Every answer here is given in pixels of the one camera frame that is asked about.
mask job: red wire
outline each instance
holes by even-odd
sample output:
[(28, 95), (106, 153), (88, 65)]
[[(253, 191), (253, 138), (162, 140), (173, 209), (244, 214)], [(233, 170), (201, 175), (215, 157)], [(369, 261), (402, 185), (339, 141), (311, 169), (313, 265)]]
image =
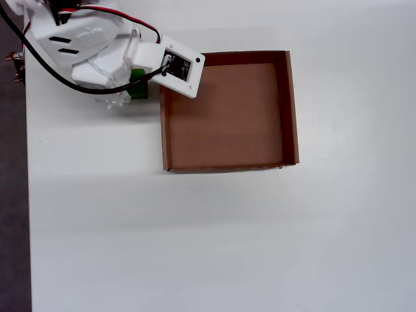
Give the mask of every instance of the red wire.
[(61, 10), (61, 12), (76, 12), (76, 11), (79, 11), (79, 10), (94, 10), (94, 11), (106, 12), (106, 13), (114, 14), (114, 15), (117, 15), (117, 16), (121, 16), (122, 18), (125, 18), (129, 21), (132, 21), (133, 23), (143, 25), (143, 26), (147, 27), (148, 29), (153, 30), (157, 34), (157, 43), (159, 44), (161, 42), (161, 36), (160, 36), (159, 32), (157, 31), (157, 29), (155, 27), (146, 23), (145, 21), (142, 21), (141, 19), (134, 18), (130, 15), (127, 15), (124, 12), (121, 12), (119, 10), (115, 10), (113, 8), (105, 8), (104, 6), (99, 6), (99, 7), (98, 6), (79, 6), (77, 8), (63, 8)]

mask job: green block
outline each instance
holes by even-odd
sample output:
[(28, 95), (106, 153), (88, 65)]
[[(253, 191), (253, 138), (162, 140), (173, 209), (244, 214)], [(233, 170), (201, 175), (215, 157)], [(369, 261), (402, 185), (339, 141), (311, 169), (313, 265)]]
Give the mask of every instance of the green block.
[[(144, 70), (132, 70), (130, 76), (130, 83), (138, 81), (141, 77), (146, 74)], [(138, 83), (135, 86), (127, 89), (127, 92), (130, 94), (131, 99), (147, 99), (149, 90), (148, 83)]]

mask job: open cardboard box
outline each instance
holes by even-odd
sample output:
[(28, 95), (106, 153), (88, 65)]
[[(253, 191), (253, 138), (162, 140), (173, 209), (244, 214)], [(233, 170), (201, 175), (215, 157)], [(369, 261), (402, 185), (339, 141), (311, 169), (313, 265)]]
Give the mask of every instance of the open cardboard box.
[(196, 99), (161, 88), (164, 169), (213, 172), (299, 163), (290, 53), (205, 56)]

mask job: white plastic part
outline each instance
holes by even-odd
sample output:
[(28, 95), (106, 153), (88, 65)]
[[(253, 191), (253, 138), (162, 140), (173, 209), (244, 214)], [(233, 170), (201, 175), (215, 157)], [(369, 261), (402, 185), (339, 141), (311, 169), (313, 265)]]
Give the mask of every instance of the white plastic part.
[(188, 79), (187, 81), (184, 81), (173, 75), (167, 74), (166, 76), (156, 75), (152, 78), (152, 81), (155, 81), (156, 83), (159, 83), (169, 89), (175, 90), (184, 96), (192, 99), (195, 98), (198, 94), (198, 88), (201, 82), (205, 56), (167, 36), (162, 37), (160, 46), (162, 46), (163, 49), (173, 52), (183, 59), (191, 62)]
[(46, 9), (34, 14), (31, 23), (34, 39), (60, 67), (82, 62), (106, 48), (124, 24), (121, 17), (85, 11), (74, 12), (66, 24), (56, 26)]
[(23, 15), (25, 8), (30, 8), (33, 11), (39, 11), (43, 9), (45, 3), (39, 0), (6, 0), (6, 3), (17, 15)]
[(132, 69), (143, 69), (146, 73), (161, 67), (165, 48), (160, 44), (143, 42), (139, 36), (131, 40), (124, 61)]
[(132, 36), (133, 25), (127, 22), (107, 48), (88, 60), (75, 64), (71, 78), (78, 85), (87, 88), (114, 88), (127, 84), (131, 67), (124, 62), (123, 56)]

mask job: gray floor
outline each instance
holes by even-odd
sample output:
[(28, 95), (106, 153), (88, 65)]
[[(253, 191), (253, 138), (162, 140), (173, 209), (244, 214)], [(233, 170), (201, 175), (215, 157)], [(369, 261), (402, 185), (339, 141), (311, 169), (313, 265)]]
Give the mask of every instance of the gray floor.
[(31, 268), (25, 87), (13, 82), (13, 64), (5, 60), (21, 44), (2, 18), (0, 29), (0, 311), (26, 312), (31, 311)]

